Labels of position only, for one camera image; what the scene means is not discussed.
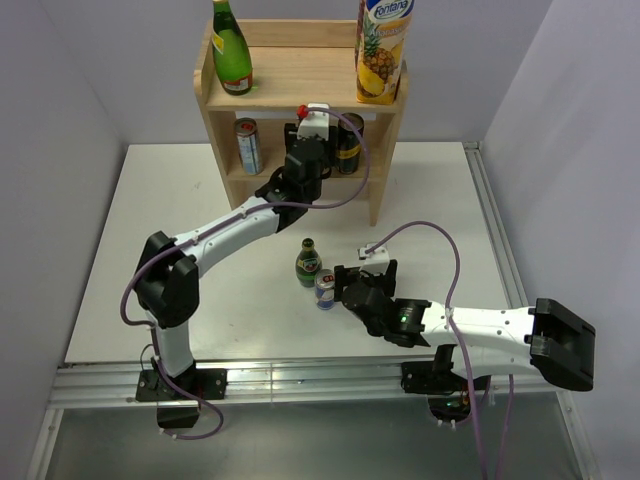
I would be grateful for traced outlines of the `silver energy drink can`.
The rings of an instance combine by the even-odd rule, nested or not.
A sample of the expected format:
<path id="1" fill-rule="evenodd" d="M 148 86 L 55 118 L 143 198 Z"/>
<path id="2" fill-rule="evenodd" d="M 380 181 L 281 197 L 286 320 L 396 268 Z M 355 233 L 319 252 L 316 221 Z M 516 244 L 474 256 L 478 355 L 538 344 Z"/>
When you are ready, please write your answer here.
<path id="1" fill-rule="evenodd" d="M 263 171 L 257 123 L 248 117 L 238 118 L 234 123 L 241 166 L 248 175 L 258 175 Z"/>

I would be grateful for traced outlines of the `dark black yellow can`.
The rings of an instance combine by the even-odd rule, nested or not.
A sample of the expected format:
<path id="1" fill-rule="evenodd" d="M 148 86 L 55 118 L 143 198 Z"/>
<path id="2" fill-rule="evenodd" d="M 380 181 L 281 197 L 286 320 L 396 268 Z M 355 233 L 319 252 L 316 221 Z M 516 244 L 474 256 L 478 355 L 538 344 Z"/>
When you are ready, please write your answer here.
<path id="1" fill-rule="evenodd" d="M 364 134 L 364 120 L 356 113 L 344 113 L 348 120 L 340 120 L 337 127 L 337 143 L 335 150 L 336 167 L 343 175 L 355 173 L 359 167 L 361 143 L 355 131 Z"/>

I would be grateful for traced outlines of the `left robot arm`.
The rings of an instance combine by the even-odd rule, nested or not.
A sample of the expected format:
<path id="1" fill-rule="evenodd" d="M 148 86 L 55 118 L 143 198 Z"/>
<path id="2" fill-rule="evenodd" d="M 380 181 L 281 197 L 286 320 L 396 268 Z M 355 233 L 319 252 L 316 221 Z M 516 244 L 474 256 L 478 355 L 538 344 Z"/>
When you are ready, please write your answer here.
<path id="1" fill-rule="evenodd" d="M 159 388 L 172 399 L 187 397 L 195 386 L 188 322 L 200 304 L 200 279 L 238 250 L 319 207 L 315 201 L 333 166 L 337 128 L 300 136 L 302 127 L 285 126 L 284 165 L 230 214 L 189 233 L 170 237 L 158 231 L 146 240 L 121 300 L 121 316 L 125 323 L 135 323 L 126 314 L 128 297 L 135 294 L 147 316 L 141 323 L 152 329 L 162 370 Z"/>

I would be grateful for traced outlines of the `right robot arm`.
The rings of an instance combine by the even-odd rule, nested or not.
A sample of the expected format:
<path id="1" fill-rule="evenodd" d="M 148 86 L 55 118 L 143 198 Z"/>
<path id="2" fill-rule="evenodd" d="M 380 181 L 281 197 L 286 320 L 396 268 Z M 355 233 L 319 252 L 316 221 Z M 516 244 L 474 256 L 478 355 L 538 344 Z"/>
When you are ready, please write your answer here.
<path id="1" fill-rule="evenodd" d="M 507 310 L 456 308 L 395 295 L 398 263 L 334 270 L 334 298 L 367 333 L 399 347 L 431 347 L 422 363 L 422 392 L 445 394 L 474 377 L 481 388 L 494 375 L 541 375 L 561 389 L 594 386 L 596 330 L 560 302 L 539 298 L 531 307 Z"/>

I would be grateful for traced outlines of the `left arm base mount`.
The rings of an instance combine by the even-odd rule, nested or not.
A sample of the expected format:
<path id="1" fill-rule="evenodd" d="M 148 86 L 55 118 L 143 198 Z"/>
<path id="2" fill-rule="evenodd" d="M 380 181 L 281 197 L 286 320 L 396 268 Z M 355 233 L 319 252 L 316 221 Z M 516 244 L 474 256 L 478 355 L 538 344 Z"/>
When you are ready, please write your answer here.
<path id="1" fill-rule="evenodd" d="M 199 369 L 190 367 L 179 377 L 171 381 L 188 394 L 203 400 L 222 400 L 225 398 L 227 373 L 223 368 Z M 190 400 L 190 397 L 176 391 L 162 377 L 157 366 L 144 369 L 138 379 L 135 400 L 139 403 L 162 403 Z M 160 428 L 165 430 L 186 430 L 193 428 L 200 418 L 203 406 L 195 407 L 161 407 L 156 409 L 156 420 Z"/>

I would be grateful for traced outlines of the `green Perrier glass bottle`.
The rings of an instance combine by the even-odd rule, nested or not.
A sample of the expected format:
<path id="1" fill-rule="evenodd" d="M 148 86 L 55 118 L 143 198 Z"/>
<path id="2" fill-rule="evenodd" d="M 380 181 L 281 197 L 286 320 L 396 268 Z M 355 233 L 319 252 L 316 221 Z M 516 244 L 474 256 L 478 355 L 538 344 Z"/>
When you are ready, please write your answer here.
<path id="1" fill-rule="evenodd" d="M 213 2 L 214 66 L 223 90 L 244 95 L 253 86 L 253 66 L 246 39 L 227 0 Z"/>

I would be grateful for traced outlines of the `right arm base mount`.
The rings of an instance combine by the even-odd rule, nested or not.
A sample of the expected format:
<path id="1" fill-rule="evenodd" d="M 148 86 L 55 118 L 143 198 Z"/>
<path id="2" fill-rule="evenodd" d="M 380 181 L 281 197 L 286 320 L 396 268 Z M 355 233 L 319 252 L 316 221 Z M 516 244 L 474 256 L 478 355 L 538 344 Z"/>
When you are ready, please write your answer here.
<path id="1" fill-rule="evenodd" d="M 451 372 L 437 372 L 432 361 L 403 362 L 401 387 L 407 394 L 424 395 L 437 423 L 457 425 L 468 419 L 471 405 L 467 380 Z"/>

